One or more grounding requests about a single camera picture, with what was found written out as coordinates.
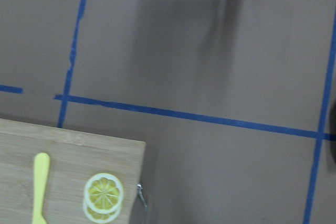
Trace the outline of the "wooden cutting board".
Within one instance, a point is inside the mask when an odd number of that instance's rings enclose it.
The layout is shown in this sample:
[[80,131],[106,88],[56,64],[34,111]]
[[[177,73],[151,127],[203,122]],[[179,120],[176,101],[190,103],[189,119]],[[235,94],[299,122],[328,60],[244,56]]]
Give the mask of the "wooden cutting board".
[[43,215],[48,223],[88,223],[86,182],[108,173],[121,181],[124,199],[116,223],[128,223],[143,163],[142,141],[1,120],[1,223],[31,223],[34,158],[50,157]]

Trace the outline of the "yellow plastic knife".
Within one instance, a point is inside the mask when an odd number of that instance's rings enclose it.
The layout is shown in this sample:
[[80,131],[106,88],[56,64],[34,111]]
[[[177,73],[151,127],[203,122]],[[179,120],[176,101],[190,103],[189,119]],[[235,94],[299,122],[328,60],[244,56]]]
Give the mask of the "yellow plastic knife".
[[43,209],[49,168],[49,155],[47,153],[38,153],[34,158],[34,200],[32,223],[47,223],[43,215]]

